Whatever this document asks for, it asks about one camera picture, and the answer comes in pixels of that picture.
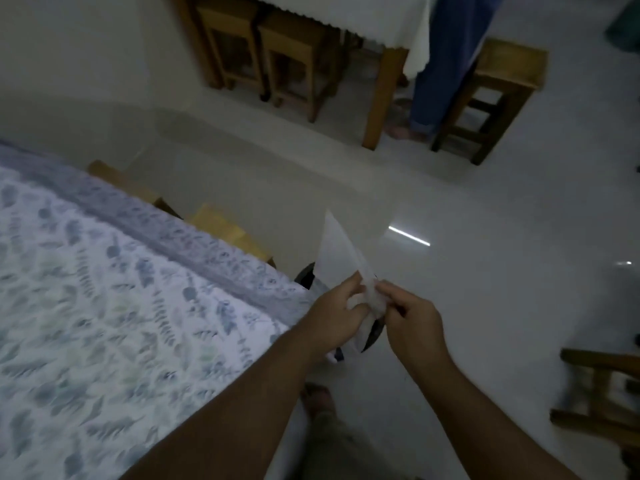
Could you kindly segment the dark wooden chair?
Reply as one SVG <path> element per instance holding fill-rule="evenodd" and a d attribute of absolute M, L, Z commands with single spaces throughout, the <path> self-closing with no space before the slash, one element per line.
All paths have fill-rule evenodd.
<path fill-rule="evenodd" d="M 620 448 L 627 480 L 640 480 L 640 356 L 563 348 L 560 359 L 587 372 L 587 386 L 566 407 L 553 408 L 550 422 L 558 428 L 607 440 Z M 611 386 L 616 374 L 625 377 L 624 392 L 638 400 L 633 406 L 617 403 Z"/>

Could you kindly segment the brown wooden stool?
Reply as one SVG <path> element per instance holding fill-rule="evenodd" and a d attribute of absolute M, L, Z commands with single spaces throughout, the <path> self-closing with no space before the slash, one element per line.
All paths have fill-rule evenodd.
<path fill-rule="evenodd" d="M 549 51 L 487 38 L 464 77 L 444 117 L 431 150 L 438 152 L 449 136 L 478 144 L 470 161 L 480 166 L 535 91 L 543 88 Z M 457 126 L 466 108 L 487 113 L 478 130 Z"/>
<path fill-rule="evenodd" d="M 257 29 L 272 104 L 300 103 L 306 107 L 308 122 L 314 123 L 325 100 L 337 94 L 342 78 L 340 30 L 279 9 L 268 12 Z M 291 90 L 288 76 L 278 69 L 280 59 L 302 65 L 307 85 L 304 95 Z"/>
<path fill-rule="evenodd" d="M 242 82 L 256 88 L 261 101 L 267 102 L 271 92 L 257 37 L 260 5 L 252 0 L 197 0 L 196 9 L 224 87 L 232 90 Z M 220 36 L 240 40 L 246 50 L 225 55 Z"/>

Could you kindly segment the person's right forearm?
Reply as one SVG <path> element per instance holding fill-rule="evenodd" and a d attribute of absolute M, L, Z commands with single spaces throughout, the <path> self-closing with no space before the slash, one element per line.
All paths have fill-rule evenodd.
<path fill-rule="evenodd" d="M 404 361 L 470 480 L 580 480 L 462 373 L 440 362 Z"/>

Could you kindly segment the person's grey shorts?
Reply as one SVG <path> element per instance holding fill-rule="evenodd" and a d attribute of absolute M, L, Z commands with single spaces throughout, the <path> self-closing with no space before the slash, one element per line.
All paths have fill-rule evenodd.
<path fill-rule="evenodd" d="M 393 467 L 334 413 L 311 421 L 298 480 L 416 480 Z"/>

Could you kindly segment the person's left hand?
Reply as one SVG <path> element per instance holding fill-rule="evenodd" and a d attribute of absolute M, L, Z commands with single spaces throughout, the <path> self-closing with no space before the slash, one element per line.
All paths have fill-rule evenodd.
<path fill-rule="evenodd" d="M 355 295 L 341 301 L 334 295 L 334 288 L 320 296 L 292 329 L 295 344 L 301 346 L 311 364 L 354 338 L 371 311 L 366 303 L 348 307 Z"/>

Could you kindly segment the blue floral tablecloth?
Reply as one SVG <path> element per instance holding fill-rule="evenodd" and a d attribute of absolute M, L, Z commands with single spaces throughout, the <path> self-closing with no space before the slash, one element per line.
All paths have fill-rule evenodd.
<path fill-rule="evenodd" d="M 0 480 L 117 480 L 311 302 L 257 258 L 0 143 Z"/>

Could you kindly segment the black waste bin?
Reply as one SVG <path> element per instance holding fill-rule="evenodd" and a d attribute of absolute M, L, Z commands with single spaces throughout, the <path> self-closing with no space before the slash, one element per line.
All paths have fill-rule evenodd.
<path fill-rule="evenodd" d="M 329 290 L 329 288 L 325 286 L 324 282 L 316 279 L 314 273 L 315 265 L 315 262 L 311 262 L 303 268 L 294 281 L 306 290 L 309 290 L 312 295 L 319 296 L 321 292 L 325 292 Z M 384 328 L 385 325 L 382 315 L 374 318 L 366 318 L 356 337 L 329 353 L 328 360 L 333 363 L 340 363 L 344 362 L 345 359 L 358 357 L 372 347 L 380 338 Z"/>

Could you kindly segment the person's left forearm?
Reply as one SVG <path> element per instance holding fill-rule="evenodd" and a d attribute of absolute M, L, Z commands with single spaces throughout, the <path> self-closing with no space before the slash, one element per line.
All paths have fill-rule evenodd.
<path fill-rule="evenodd" d="M 120 480 L 263 480 L 308 371 L 327 351 L 286 332 Z"/>

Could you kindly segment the white scalloped tablecloth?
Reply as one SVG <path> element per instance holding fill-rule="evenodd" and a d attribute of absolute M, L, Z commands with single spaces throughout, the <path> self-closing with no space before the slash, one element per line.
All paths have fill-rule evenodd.
<path fill-rule="evenodd" d="M 437 0 L 260 0 L 385 48 L 404 48 L 403 73 L 414 79 L 429 62 L 431 17 Z"/>

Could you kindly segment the light wooden stool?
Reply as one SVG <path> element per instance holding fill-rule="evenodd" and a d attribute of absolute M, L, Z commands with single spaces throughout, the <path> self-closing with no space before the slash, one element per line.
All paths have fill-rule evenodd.
<path fill-rule="evenodd" d="M 86 171 L 90 175 L 100 178 L 121 191 L 151 204 L 155 208 L 160 209 L 173 217 L 182 219 L 180 215 L 178 215 L 178 213 L 176 213 L 176 211 L 167 204 L 159 193 L 144 186 L 142 183 L 132 180 L 130 177 L 124 175 L 123 172 L 107 165 L 105 162 L 100 160 L 92 161 L 88 165 Z"/>
<path fill-rule="evenodd" d="M 276 268 L 276 263 L 270 252 L 264 249 L 251 234 L 226 217 L 212 204 L 204 203 L 196 213 L 187 218 L 187 222 L 219 240 L 225 241 L 246 254 L 257 257 L 261 261 Z"/>

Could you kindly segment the person's foot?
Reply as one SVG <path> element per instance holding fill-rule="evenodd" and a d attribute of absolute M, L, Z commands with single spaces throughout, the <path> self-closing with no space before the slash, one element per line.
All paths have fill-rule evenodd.
<path fill-rule="evenodd" d="M 324 385 L 306 382 L 301 391 L 300 399 L 311 421 L 320 415 L 336 416 L 337 411 L 331 392 Z"/>

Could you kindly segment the person's right hand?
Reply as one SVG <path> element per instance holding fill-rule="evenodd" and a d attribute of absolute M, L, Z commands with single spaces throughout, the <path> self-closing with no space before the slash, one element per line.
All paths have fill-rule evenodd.
<path fill-rule="evenodd" d="M 408 291 L 408 304 L 388 302 L 385 326 L 391 349 L 415 382 L 452 364 L 442 317 L 431 301 Z"/>

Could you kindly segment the wooden dining table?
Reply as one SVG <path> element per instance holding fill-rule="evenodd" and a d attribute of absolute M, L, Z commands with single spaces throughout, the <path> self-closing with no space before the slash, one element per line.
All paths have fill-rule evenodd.
<path fill-rule="evenodd" d="M 213 89 L 222 89 L 223 79 L 213 52 L 208 46 L 205 30 L 195 8 L 195 0 L 170 0 L 170 3 L 178 16 L 191 51 L 196 56 L 205 85 Z M 409 51 L 405 48 L 385 47 L 383 50 L 362 140 L 362 146 L 368 150 L 375 150 L 380 141 L 387 112 L 392 103 L 397 82 L 403 74 L 408 53 Z"/>

